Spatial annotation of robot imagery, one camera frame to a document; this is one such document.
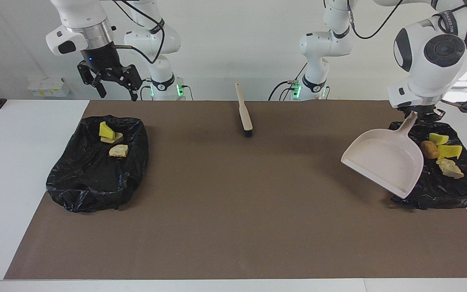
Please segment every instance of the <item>sponge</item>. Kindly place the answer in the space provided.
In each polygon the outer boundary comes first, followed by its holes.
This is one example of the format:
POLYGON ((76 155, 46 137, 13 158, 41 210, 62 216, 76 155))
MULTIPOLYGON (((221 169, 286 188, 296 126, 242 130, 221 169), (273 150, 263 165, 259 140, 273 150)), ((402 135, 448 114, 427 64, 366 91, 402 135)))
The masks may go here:
POLYGON ((441 160, 444 158, 451 158, 451 157, 457 157, 457 159, 459 159, 462 153, 462 146, 460 145, 439 145, 437 146, 437 150, 439 150, 439 158, 437 160, 441 160))
POLYGON ((430 133, 428 140, 435 142, 436 145, 446 144, 450 139, 447 135, 439 135, 437 133, 430 133))
POLYGON ((108 139, 106 137, 100 137, 100 141, 107 144, 118 144, 124 140, 122 133, 115 133, 115 139, 108 139))
POLYGON ((101 122, 100 123, 99 136, 107 138, 107 139, 114 140, 115 139, 115 132, 113 130, 111 130, 111 128, 109 128, 109 126, 107 126, 105 122, 101 122))

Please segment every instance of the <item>dustpan handle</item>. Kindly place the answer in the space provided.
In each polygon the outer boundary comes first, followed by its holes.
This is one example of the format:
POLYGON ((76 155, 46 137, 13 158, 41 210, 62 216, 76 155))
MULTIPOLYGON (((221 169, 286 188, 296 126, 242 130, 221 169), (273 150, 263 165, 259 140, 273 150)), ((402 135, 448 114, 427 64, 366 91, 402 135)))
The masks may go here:
POLYGON ((401 135, 408 135, 408 132, 412 129, 413 125, 417 121, 417 113, 414 111, 411 111, 408 117, 405 119, 405 121, 401 124, 401 127, 397 129, 397 132, 400 133, 401 135))

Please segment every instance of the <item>white robotic arm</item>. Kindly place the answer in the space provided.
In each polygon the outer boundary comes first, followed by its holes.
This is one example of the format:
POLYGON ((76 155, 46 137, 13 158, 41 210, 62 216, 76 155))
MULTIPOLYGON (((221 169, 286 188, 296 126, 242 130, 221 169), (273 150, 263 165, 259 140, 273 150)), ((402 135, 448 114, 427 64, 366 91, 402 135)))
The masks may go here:
MULTIPOLYGON (((350 0, 352 7, 358 0, 350 0)), ((317 99, 326 84, 329 62, 325 57, 345 56, 352 52, 354 33, 349 28, 347 0, 329 0, 326 3, 324 22, 328 32, 307 33, 300 39, 300 51, 307 58, 306 73, 299 78, 299 94, 291 100, 317 99)))
MULTIPOLYGON (((139 0, 131 2, 131 4, 163 25, 165 38, 161 54, 171 54, 180 49, 180 36, 174 29, 165 24, 155 0, 139 0)), ((151 58, 156 57, 162 45, 161 35, 163 32, 161 32, 160 26, 143 17, 135 9, 131 8, 131 13, 133 20, 143 28, 127 32, 124 43, 138 48, 151 58)), ((174 74, 170 62, 165 56, 158 56, 156 62, 148 63, 147 66, 152 80, 151 94, 155 100, 174 100, 174 97, 183 96, 184 92, 181 88, 183 81, 174 74)))
MULTIPOLYGON (((374 0, 392 6, 397 0, 374 0)), ((467 0, 409 0, 430 4, 438 14, 402 28, 394 41, 397 64, 410 76, 387 88, 394 108, 419 113, 421 120, 440 120, 435 105, 452 87, 467 48, 467 0)))
POLYGON ((106 95, 101 81, 116 82, 129 90, 131 99, 137 99, 137 91, 141 88, 143 79, 134 65, 123 67, 117 48, 139 47, 145 56, 156 59, 149 61, 148 69, 152 76, 152 93, 163 99, 170 96, 183 95, 176 83, 170 63, 164 56, 157 56, 160 46, 161 53, 169 54, 180 48, 180 37, 170 27, 165 25, 154 0, 138 0, 132 4, 133 18, 144 29, 129 32, 125 42, 129 46, 116 46, 113 31, 107 15, 99 0, 50 0, 59 11, 62 25, 46 36, 50 50, 58 56, 70 52, 81 52, 84 60, 77 66, 83 82, 95 87, 100 97, 106 95), (144 18, 141 13, 150 15, 156 22, 144 18))
MULTIPOLYGON (((404 111, 417 111, 421 119, 436 120, 434 106, 453 85, 462 68, 467 45, 467 0, 374 0, 382 6, 423 2, 441 11, 437 15, 406 26, 398 33, 394 55, 410 76, 388 87, 391 105, 404 111)), ((354 34, 348 12, 356 0, 330 0, 324 21, 328 32, 304 35, 300 47, 308 60, 308 70, 300 78, 300 94, 292 100, 316 99, 326 82, 329 64, 325 57, 348 55, 354 34)))

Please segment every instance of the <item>white dustpan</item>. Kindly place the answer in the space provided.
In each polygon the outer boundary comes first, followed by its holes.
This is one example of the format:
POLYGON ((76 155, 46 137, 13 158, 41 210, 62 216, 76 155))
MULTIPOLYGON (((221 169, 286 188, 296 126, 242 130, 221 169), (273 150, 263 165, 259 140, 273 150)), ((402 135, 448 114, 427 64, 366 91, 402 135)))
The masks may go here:
POLYGON ((423 169, 423 154, 408 138, 417 120, 412 111, 396 131, 370 130, 360 135, 345 150, 341 162, 391 193, 406 198, 423 169))

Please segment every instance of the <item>brown paper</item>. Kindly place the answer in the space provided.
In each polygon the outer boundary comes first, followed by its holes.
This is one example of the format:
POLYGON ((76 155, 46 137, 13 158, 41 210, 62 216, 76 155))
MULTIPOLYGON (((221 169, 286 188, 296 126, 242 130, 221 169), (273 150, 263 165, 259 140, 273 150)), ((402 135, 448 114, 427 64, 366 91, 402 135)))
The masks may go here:
POLYGON ((148 170, 120 210, 73 214, 47 194, 5 279, 467 277, 467 211, 397 208, 341 164, 387 101, 91 101, 144 122, 148 170))

